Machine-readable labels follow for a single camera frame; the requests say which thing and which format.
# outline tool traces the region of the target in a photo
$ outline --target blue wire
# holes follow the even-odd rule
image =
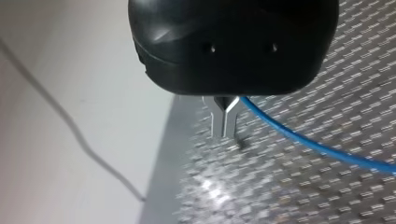
[[[256,105],[254,105],[247,97],[240,97],[241,101],[249,108],[254,114],[260,117],[263,121],[272,126],[275,130],[283,133],[288,138],[300,142],[306,147],[310,147],[318,152],[325,153],[333,158],[340,161],[346,161],[352,164],[359,165],[360,167],[365,167],[369,169],[376,169],[381,172],[396,173],[396,165],[386,163],[384,161],[370,161],[363,157],[349,155],[345,152],[339,151],[331,147],[325,147],[318,142],[308,139],[307,137],[295,133],[291,129],[285,127],[281,123],[272,119],[270,116],[262,112]]]

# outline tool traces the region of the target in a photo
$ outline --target metal checker plate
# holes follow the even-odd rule
[[[338,33],[315,82],[253,101],[325,145],[395,162],[396,0],[340,4]],[[394,176],[319,155],[247,110],[237,121],[239,140],[212,140],[208,110],[198,113],[180,223],[396,221]]]

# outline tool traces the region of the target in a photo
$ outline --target screw hole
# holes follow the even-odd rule
[[[212,43],[204,43],[202,46],[204,53],[215,53],[216,46]]]

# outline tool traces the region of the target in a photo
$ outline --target black cable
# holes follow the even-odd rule
[[[64,123],[69,127],[70,131],[76,138],[81,149],[94,161],[96,161],[102,168],[108,171],[111,175],[116,177],[122,185],[127,188],[136,199],[140,202],[144,202],[146,199],[142,194],[134,187],[134,185],[119,171],[114,169],[110,164],[103,160],[98,154],[96,154],[81,129],[78,127],[73,118],[67,113],[62,105],[55,100],[55,98],[44,88],[43,85],[29,72],[29,70],[21,63],[21,61],[15,56],[15,54],[9,49],[3,39],[0,38],[0,50],[3,51],[6,58],[12,63],[12,65],[18,70],[23,78],[43,97],[43,99],[52,107],[52,109],[59,115]]]

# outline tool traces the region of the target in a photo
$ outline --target metal prong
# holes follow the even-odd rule
[[[222,137],[224,134],[225,110],[215,96],[204,96],[205,105],[212,114],[212,137]]]
[[[225,124],[224,136],[229,138],[235,137],[236,118],[238,117],[239,112],[241,112],[243,108],[244,108],[244,104],[239,99],[239,97],[233,99],[233,102],[227,107],[225,111],[226,116],[224,121]]]
[[[243,109],[239,97],[204,96],[203,99],[212,114],[212,136],[234,138],[236,117]]]

